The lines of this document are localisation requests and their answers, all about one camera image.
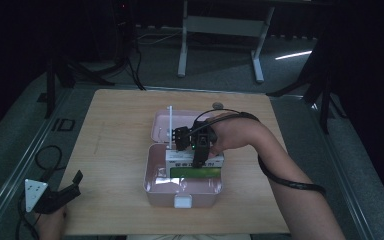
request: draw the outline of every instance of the wooden table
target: wooden table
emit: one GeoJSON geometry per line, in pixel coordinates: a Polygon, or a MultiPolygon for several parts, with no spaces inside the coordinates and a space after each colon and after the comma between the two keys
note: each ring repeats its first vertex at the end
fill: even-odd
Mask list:
{"type": "Polygon", "coordinates": [[[144,187],[155,113],[206,111],[214,102],[246,111],[282,135],[262,94],[98,90],[83,123],[61,187],[77,170],[82,195],[69,203],[68,235],[285,233],[287,226],[252,147],[225,151],[223,190],[211,208],[153,207],[144,187]]]}

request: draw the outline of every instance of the dark background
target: dark background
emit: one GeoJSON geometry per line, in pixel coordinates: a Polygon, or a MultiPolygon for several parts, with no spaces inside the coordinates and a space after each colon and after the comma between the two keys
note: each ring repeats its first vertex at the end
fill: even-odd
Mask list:
{"type": "MultiPolygon", "coordinates": [[[[0,1],[0,119],[25,87],[44,73],[53,53],[63,52],[78,61],[109,58],[105,53],[111,49],[102,49],[102,42],[113,45],[114,36],[109,32],[114,28],[105,18],[111,14],[108,4],[112,3],[102,8],[88,8],[89,4],[81,0],[0,1]],[[97,16],[103,16],[103,21],[90,21],[97,16]],[[96,24],[108,30],[97,32],[96,24]]],[[[266,9],[252,4],[241,11],[229,3],[223,7],[214,7],[208,1],[194,4],[192,12],[226,17],[261,19],[260,13],[266,9]]],[[[132,16],[142,27],[179,27],[181,9],[178,0],[141,0],[132,16]]],[[[384,184],[384,1],[347,0],[336,10],[279,6],[269,33],[319,39],[305,68],[310,72],[329,69],[333,91],[339,95],[384,184]],[[330,13],[333,18],[328,22],[330,13]]]]}

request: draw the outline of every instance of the open box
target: open box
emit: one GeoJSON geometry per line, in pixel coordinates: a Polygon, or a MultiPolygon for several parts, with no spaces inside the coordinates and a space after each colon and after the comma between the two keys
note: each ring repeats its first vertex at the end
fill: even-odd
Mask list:
{"type": "MultiPolygon", "coordinates": [[[[192,124],[201,112],[173,110],[172,128],[192,124]]],[[[205,114],[199,120],[212,117],[205,114]]],[[[151,145],[145,172],[144,189],[151,205],[159,207],[192,208],[211,207],[222,190],[220,177],[212,178],[168,178],[166,174],[166,150],[169,142],[169,111],[158,111],[154,118],[151,145]]]]}

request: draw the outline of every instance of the green object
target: green object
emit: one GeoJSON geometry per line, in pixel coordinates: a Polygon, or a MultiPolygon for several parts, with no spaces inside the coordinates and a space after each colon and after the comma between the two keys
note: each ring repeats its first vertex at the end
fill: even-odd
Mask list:
{"type": "Polygon", "coordinates": [[[221,176],[221,168],[191,168],[177,167],[170,168],[171,178],[219,178],[221,176]]]}

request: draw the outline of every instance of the white triangular device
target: white triangular device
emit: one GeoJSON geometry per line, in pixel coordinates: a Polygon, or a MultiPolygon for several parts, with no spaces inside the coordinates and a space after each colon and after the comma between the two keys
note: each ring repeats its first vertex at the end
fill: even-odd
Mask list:
{"type": "Polygon", "coordinates": [[[25,192],[26,192],[26,212],[33,210],[36,203],[42,197],[46,188],[48,187],[47,183],[38,182],[34,180],[25,180],[25,192]]]}

